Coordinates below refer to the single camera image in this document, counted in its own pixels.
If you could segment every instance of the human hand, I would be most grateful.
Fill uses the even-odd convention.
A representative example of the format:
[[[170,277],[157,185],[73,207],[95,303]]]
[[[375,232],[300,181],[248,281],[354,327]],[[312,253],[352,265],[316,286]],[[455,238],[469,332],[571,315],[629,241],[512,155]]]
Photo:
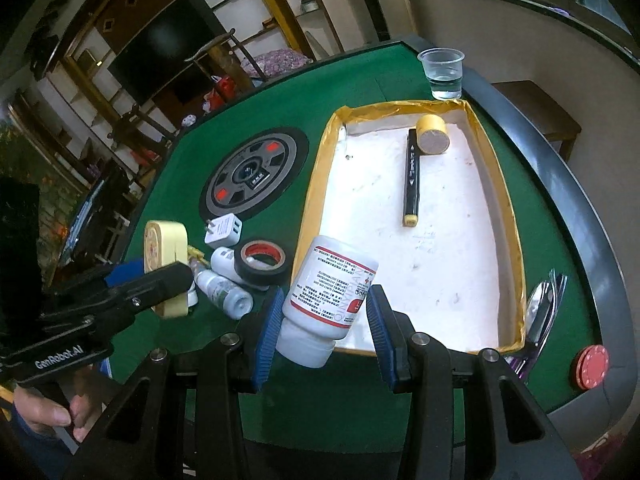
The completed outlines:
[[[82,442],[102,413],[102,404],[108,404],[116,390],[114,381],[92,368],[82,368],[73,374],[75,395],[69,410],[34,390],[18,386],[14,391],[16,411],[36,433],[53,434],[53,427],[73,425],[73,435]]]

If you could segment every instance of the black tv screen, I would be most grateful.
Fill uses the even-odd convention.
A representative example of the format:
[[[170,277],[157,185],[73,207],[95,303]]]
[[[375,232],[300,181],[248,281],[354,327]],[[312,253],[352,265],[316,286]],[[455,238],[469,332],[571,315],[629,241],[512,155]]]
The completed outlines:
[[[109,70],[142,104],[188,65],[185,59],[224,33],[205,0],[175,0],[129,41]]]

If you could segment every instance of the metal bolt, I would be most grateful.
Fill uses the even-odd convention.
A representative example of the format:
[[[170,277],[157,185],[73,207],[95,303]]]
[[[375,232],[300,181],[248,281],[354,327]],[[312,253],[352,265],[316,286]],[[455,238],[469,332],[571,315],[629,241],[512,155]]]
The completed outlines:
[[[150,352],[149,357],[151,357],[152,361],[159,363],[167,356],[167,354],[168,352],[165,348],[156,348]]]
[[[431,341],[431,338],[429,338],[429,336],[426,335],[424,332],[416,332],[411,336],[411,341],[413,341],[417,345],[425,346],[429,344],[429,341]]]
[[[240,341],[240,336],[235,332],[227,332],[220,336],[220,342],[226,346],[233,346]]]
[[[500,354],[495,351],[493,348],[487,348],[482,352],[482,358],[490,363],[495,363],[498,359],[500,359]]]

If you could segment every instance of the green felt surface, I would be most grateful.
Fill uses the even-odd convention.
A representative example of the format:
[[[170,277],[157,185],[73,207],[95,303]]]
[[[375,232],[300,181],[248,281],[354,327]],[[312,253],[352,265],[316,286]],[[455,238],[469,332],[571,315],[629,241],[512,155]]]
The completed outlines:
[[[136,226],[126,259],[142,255],[148,220],[182,222],[190,243],[206,250],[198,214],[206,179],[236,144],[261,130],[283,125],[299,127],[308,135],[308,159],[289,189],[244,223],[242,236],[273,238],[293,250],[318,142],[331,114],[343,105],[404,99],[431,99],[431,92],[414,54],[395,45],[303,73],[229,108],[193,130],[176,147]],[[555,327],[529,381],[540,405],[550,411],[579,393],[569,383],[568,373],[575,354],[598,338],[591,295],[582,286],[583,271],[574,260],[571,241],[537,187],[536,177],[504,134],[482,110],[474,109],[494,145],[511,194],[527,293],[552,267],[569,275]],[[157,346],[171,352],[199,349],[234,327],[207,300],[200,297],[200,301],[187,318],[160,320],[151,312],[140,314],[114,340],[115,377],[126,379]],[[242,396],[241,408],[245,437],[252,440],[303,449],[376,452],[401,449],[409,403],[409,395],[387,391],[374,358],[334,352],[319,370],[300,367],[276,354],[269,382],[260,394]],[[461,412],[462,396],[456,396],[457,440],[463,435]]]

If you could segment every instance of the plastic cup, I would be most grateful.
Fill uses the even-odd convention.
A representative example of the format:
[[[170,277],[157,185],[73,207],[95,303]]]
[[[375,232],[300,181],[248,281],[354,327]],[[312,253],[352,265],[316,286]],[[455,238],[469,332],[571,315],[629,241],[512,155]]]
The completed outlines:
[[[431,85],[436,99],[459,99],[462,97],[462,60],[465,55],[454,48],[430,48],[418,54],[424,75]]]

